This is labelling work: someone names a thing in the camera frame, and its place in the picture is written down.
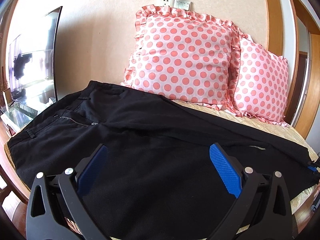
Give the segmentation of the white wall switch panel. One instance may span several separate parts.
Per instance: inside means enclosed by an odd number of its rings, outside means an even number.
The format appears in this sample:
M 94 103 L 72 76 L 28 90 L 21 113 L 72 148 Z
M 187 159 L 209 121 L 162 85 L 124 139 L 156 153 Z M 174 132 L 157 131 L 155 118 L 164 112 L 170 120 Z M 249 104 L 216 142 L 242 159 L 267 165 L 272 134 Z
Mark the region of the white wall switch panel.
M 172 8 L 190 10 L 191 2 L 185 0 L 156 0 L 159 6 L 170 6 Z

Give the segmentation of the left polka dot pillow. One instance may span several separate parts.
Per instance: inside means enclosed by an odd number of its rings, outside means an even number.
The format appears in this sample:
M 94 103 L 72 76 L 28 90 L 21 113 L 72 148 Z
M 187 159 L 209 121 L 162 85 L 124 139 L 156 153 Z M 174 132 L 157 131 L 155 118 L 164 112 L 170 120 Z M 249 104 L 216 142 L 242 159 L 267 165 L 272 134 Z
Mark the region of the left polka dot pillow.
M 229 69 L 240 29 L 207 14 L 147 5 L 121 85 L 215 109 L 231 105 Z

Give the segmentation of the glass side table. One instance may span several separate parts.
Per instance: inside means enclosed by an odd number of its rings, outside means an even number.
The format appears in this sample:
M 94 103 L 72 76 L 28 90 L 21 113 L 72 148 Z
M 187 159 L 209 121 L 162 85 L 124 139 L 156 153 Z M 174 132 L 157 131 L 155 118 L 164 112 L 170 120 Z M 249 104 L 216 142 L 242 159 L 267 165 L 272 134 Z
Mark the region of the glass side table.
M 1 108 L 1 120 L 9 137 L 25 128 L 41 112 L 55 103 L 55 98 L 49 97 L 47 103 L 31 98 L 19 98 L 8 106 Z

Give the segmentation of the right polka dot pillow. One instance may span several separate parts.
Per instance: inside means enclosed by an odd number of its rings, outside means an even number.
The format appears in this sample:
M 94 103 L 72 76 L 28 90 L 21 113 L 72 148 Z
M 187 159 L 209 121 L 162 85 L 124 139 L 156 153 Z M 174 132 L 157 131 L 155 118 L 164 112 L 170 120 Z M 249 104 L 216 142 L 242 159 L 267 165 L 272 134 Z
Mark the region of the right polka dot pillow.
M 238 32 L 229 74 L 228 110 L 239 117 L 286 127 L 289 64 L 283 56 L 266 50 L 251 36 Z

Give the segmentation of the wooden door frame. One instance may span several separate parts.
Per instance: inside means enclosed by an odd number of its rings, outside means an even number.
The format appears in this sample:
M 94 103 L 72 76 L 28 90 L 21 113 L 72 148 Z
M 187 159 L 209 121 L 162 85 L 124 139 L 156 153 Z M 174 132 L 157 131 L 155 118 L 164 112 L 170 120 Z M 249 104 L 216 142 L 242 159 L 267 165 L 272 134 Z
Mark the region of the wooden door frame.
M 286 116 L 297 132 L 307 138 L 319 109 L 319 16 L 312 0 L 266 0 L 267 49 L 289 61 L 289 94 Z M 306 28 L 306 70 L 299 70 L 299 27 Z

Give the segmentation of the polka dot pillow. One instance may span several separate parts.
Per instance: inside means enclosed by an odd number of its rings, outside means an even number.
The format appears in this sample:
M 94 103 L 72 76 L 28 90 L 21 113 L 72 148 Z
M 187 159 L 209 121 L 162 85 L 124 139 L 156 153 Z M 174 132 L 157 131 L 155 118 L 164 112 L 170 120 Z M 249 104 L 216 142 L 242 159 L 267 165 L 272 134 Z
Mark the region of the polka dot pillow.
M 215 109 L 231 105 L 229 69 L 240 29 L 207 14 L 147 5 L 121 85 Z
M 238 32 L 229 74 L 228 110 L 239 117 L 286 127 L 289 64 L 283 56 L 266 50 L 251 36 Z

